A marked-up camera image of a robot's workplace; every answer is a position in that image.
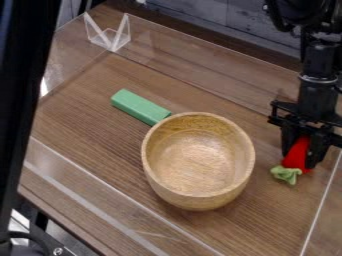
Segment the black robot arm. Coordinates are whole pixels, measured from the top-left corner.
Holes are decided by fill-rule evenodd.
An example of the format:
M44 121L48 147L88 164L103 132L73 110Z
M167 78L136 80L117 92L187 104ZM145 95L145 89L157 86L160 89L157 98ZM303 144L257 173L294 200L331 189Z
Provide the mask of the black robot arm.
M312 169L330 147L342 148L342 0L264 0L278 31L300 30L299 92L294 102L274 100L268 122L280 128L282 152L298 152Z

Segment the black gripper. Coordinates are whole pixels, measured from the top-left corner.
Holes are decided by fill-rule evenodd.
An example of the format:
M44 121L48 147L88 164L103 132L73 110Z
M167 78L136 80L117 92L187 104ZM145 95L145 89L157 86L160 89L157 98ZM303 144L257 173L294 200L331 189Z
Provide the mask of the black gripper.
M272 100L268 123L282 131L282 154L287 155L300 135L310 135L306 167L312 169L323 161L330 146L342 148L342 135L334 132L342 128L342 117L332 113L320 119L302 115L298 104Z

